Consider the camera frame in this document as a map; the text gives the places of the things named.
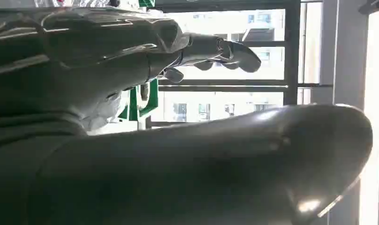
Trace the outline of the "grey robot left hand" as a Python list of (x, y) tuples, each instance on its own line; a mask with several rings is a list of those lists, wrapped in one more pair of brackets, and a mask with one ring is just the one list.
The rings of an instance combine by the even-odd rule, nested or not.
[[(43, 113), (89, 113), (113, 90), (216, 60), (255, 71), (256, 55), (173, 19), (109, 8), (35, 8), (50, 62), (36, 71)], [(292, 105), (203, 123), (83, 136), (41, 120), (28, 141), (25, 225), (307, 225), (359, 177), (372, 148), (348, 105)]]

